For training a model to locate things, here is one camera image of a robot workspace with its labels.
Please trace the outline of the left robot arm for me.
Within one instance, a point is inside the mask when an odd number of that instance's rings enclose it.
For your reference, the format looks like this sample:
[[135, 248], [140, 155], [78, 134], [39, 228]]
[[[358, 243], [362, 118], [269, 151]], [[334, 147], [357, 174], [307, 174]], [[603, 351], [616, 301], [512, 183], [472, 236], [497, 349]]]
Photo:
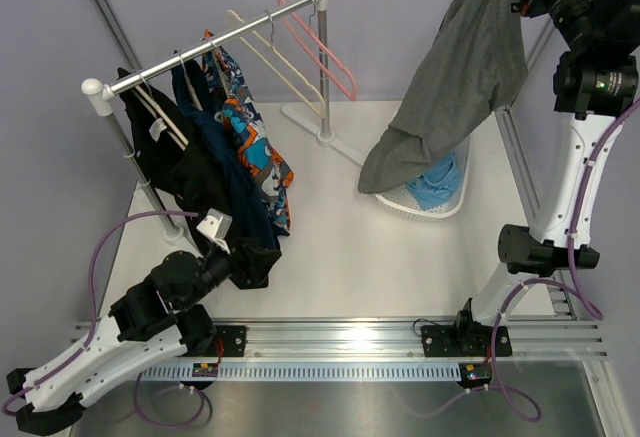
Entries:
[[216, 330], [202, 300], [227, 280], [261, 284], [280, 259], [278, 250], [245, 239], [206, 257], [168, 254], [115, 301], [87, 335], [50, 362], [7, 376], [20, 431], [51, 436], [73, 426], [86, 409], [131, 377], [180, 356], [201, 356]]

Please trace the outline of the silver clothes rack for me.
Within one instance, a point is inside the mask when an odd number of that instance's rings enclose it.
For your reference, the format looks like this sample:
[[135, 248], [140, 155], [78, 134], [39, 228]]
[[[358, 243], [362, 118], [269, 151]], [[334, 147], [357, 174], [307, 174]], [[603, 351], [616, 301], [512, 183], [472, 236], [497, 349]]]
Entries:
[[[103, 84], [96, 79], [87, 79], [82, 84], [82, 91], [94, 106], [95, 111], [109, 121], [113, 121], [115, 119], [111, 106], [112, 100], [115, 97], [119, 97], [123, 92], [134, 90], [135, 87], [152, 86], [161, 91], [176, 104], [172, 88], [171, 70], [176, 68], [183, 60], [195, 59], [200, 63], [202, 56], [211, 51], [213, 47], [222, 47], [225, 49], [225, 43], [232, 40], [239, 40], [240, 37], [248, 38], [249, 36], [252, 36], [250, 34], [251, 31], [259, 32], [258, 30], [260, 27], [273, 25], [277, 21], [282, 22], [284, 25], [282, 20], [283, 17], [286, 17], [289, 20], [294, 29], [297, 30], [300, 36], [306, 41], [309, 38], [290, 16], [292, 12], [296, 12], [304, 23], [309, 24], [321, 41], [327, 45], [327, 8], [328, 0], [298, 0], [293, 3], [288, 3], [285, 0], [278, 0], [277, 8], [271, 11], [265, 11], [261, 17], [250, 22], [244, 21], [237, 12], [230, 10], [228, 11], [227, 16], [233, 27], [225, 33], [216, 35], [207, 31], [204, 33], [199, 45], [188, 51], [178, 51], [171, 58], [152, 68], [144, 69], [136, 73], [120, 70], [118, 80], [112, 85]], [[326, 57], [321, 57], [321, 59], [324, 63], [329, 65], [331, 71], [346, 86], [349, 86], [346, 76], [338, 70], [337, 66], [332, 61], [328, 60]], [[301, 125], [307, 131], [314, 134], [319, 142], [341, 153], [352, 162], [359, 164], [362, 161], [361, 156], [352, 148], [341, 142], [331, 129], [328, 89], [328, 85], [330, 83], [333, 82], [331, 82], [324, 72], [320, 70], [320, 83], [315, 86], [319, 89], [321, 95], [326, 100], [326, 117], [324, 119], [319, 118], [319, 124], [313, 124], [304, 118], [296, 116], [292, 116], [290, 119], [292, 122]], [[150, 180], [145, 176], [145, 173], [136, 159], [133, 138], [123, 137], [121, 142], [125, 150], [126, 158], [133, 163], [133, 166], [138, 173], [139, 185], [144, 189], [144, 192], [153, 207], [157, 210], [161, 210], [163, 205], [156, 194], [157, 189], [151, 185]], [[195, 218], [195, 212], [184, 212], [184, 216], [186, 219], [189, 217]]]

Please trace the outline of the light blue shorts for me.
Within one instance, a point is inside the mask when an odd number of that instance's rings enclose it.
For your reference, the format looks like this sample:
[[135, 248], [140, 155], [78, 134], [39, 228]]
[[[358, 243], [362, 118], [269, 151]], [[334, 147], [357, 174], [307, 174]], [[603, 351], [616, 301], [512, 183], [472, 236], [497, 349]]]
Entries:
[[420, 209], [428, 211], [446, 204], [461, 182], [462, 173], [452, 151], [430, 170], [410, 180], [406, 188]]

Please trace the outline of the patterned navy orange shorts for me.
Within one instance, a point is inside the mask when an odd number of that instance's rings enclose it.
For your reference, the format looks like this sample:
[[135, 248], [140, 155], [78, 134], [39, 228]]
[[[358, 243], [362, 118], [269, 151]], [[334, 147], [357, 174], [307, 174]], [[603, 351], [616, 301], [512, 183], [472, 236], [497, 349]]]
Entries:
[[[211, 51], [219, 48], [222, 47], [213, 47]], [[214, 117], [230, 133], [237, 157], [254, 179], [277, 235], [288, 236], [291, 214], [287, 191], [293, 183], [294, 172], [272, 146], [241, 67], [222, 49], [232, 97]]]

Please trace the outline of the white perforated basket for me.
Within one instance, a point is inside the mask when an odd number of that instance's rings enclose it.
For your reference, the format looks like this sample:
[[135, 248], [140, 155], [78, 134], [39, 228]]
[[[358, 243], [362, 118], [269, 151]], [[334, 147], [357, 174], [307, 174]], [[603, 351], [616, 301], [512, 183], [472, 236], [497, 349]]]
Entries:
[[416, 221], [444, 219], [461, 207], [469, 177], [471, 138], [467, 138], [430, 170], [381, 194], [387, 210]]

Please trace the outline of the wooden hanger with black garment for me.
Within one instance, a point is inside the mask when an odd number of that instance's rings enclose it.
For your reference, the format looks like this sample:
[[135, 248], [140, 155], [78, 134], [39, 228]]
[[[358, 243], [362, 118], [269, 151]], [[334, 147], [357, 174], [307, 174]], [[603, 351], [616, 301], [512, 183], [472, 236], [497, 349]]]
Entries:
[[184, 151], [189, 144], [188, 139], [179, 130], [178, 126], [171, 120], [168, 114], [153, 99], [152, 94], [142, 90], [140, 87], [135, 87], [134, 92], [136, 93], [136, 97], [139, 102], [154, 118], [154, 121], [149, 128], [150, 137], [155, 142], [158, 142], [163, 135], [169, 136], [177, 147], [181, 151]]

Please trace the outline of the navy blue garment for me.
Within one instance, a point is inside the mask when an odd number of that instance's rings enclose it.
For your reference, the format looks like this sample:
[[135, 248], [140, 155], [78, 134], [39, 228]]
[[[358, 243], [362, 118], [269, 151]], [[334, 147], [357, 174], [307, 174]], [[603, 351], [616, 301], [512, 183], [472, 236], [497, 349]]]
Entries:
[[223, 182], [216, 188], [226, 195], [230, 205], [227, 213], [233, 218], [237, 233], [258, 240], [264, 248], [278, 250], [277, 233], [256, 184], [240, 163], [227, 130], [212, 114], [215, 100], [209, 94], [204, 72], [190, 60], [172, 69], [171, 75], [179, 110], [197, 129], [199, 140], [221, 169]]

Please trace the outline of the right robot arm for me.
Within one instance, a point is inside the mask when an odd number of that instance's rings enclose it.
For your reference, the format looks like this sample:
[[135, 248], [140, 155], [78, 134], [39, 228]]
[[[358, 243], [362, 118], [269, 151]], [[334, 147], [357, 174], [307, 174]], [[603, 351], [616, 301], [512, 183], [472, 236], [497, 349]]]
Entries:
[[553, 76], [554, 109], [566, 117], [549, 196], [530, 226], [502, 228], [499, 266], [444, 333], [446, 344], [475, 356], [510, 355], [508, 315], [531, 287], [552, 285], [558, 271], [571, 276], [568, 292], [601, 316], [577, 272], [598, 265], [592, 209], [610, 149], [639, 107], [639, 0], [518, 0], [512, 9], [528, 18], [549, 15], [566, 42]]

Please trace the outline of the white hanger with grey shorts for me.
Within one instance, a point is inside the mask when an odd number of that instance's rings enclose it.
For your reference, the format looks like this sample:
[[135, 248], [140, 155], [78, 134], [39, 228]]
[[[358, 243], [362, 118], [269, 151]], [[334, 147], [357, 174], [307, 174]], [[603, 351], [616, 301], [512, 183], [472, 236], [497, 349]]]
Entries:
[[[311, 83], [311, 81], [295, 66], [293, 65], [274, 44], [268, 42], [259, 32], [251, 31], [250, 34], [255, 37], [267, 50], [268, 55], [258, 50], [247, 38], [240, 37], [240, 42], [252, 52], [268, 69], [270, 69], [276, 77], [283, 82], [289, 89], [307, 106], [309, 107], [320, 119], [326, 117], [326, 100], [321, 95], [319, 89]], [[284, 67], [296, 77], [304, 87], [306, 87], [314, 96], [315, 100], [310, 100], [306, 94], [301, 91], [296, 84], [294, 84], [270, 59], [274, 57], [277, 61], [284, 65]]]

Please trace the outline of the wooden hanger with patterned shorts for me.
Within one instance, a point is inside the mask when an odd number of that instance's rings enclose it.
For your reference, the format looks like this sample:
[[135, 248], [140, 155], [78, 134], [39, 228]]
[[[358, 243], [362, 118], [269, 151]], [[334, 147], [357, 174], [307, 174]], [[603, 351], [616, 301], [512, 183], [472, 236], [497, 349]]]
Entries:
[[176, 103], [215, 114], [232, 97], [231, 83], [222, 48], [205, 53], [201, 62], [183, 60], [174, 68], [172, 87]]

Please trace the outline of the grey knit shorts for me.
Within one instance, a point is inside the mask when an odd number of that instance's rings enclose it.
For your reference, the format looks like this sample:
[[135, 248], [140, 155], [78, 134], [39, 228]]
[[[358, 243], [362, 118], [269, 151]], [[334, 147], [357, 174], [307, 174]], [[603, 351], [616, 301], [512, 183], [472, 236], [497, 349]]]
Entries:
[[401, 105], [360, 171], [378, 194], [433, 168], [492, 112], [511, 105], [528, 67], [519, 0], [453, 0]]

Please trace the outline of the black garment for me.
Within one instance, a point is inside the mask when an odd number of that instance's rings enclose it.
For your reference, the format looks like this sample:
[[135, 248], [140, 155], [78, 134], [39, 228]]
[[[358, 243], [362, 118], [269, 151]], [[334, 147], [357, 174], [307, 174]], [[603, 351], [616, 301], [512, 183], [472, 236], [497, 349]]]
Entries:
[[[212, 244], [197, 231], [196, 225], [211, 208], [228, 214], [230, 205], [226, 195], [216, 188], [223, 182], [221, 169], [211, 159], [198, 138], [197, 129], [181, 113], [177, 104], [152, 86], [140, 88], [152, 94], [153, 99], [178, 126], [189, 144], [181, 151], [166, 135], [155, 142], [149, 135], [154, 118], [139, 102], [134, 90], [129, 90], [121, 93], [119, 97], [125, 105], [130, 122], [136, 159], [154, 188], [172, 195], [182, 211], [198, 214], [196, 218], [189, 217], [187, 225], [198, 250], [207, 254]], [[226, 236], [227, 242], [243, 238], [254, 239], [239, 236], [232, 222]]]

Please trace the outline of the pink clothes hanger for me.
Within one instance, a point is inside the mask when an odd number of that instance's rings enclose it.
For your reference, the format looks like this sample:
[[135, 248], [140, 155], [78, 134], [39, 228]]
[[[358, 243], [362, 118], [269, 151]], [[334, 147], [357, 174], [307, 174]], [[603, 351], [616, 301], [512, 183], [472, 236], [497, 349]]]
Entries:
[[[358, 85], [357, 81], [352, 74], [351, 70], [346, 67], [332, 52], [332, 50], [321, 41], [318, 35], [312, 30], [309, 24], [304, 23], [303, 20], [296, 14], [296, 12], [292, 12], [290, 16], [296, 22], [296, 24], [300, 27], [300, 29], [307, 35], [307, 37], [313, 41], [317, 47], [317, 51], [312, 51], [311, 48], [307, 45], [306, 41], [300, 36], [299, 32], [294, 29], [293, 25], [289, 22], [286, 17], [283, 17], [282, 20], [284, 22], [284, 26], [289, 31], [291, 36], [294, 38], [296, 43], [301, 47], [301, 49], [312, 59], [312, 61], [316, 64], [316, 66], [324, 72], [324, 74], [330, 79], [331, 82], [350, 100], [356, 101], [358, 97]], [[349, 82], [349, 86], [346, 86], [332, 71], [327, 63], [324, 63], [321, 57], [326, 57], [328, 60], [332, 61], [338, 68], [338, 70], [344, 74]]]

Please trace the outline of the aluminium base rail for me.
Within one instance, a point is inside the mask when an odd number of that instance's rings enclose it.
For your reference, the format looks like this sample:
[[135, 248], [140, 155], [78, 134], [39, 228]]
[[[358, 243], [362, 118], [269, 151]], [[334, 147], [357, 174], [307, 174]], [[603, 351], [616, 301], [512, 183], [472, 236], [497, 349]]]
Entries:
[[[417, 361], [424, 352], [414, 317], [355, 319], [217, 319], [244, 326], [246, 361]], [[599, 327], [586, 321], [515, 320], [507, 324], [512, 354], [523, 361], [606, 361]]]

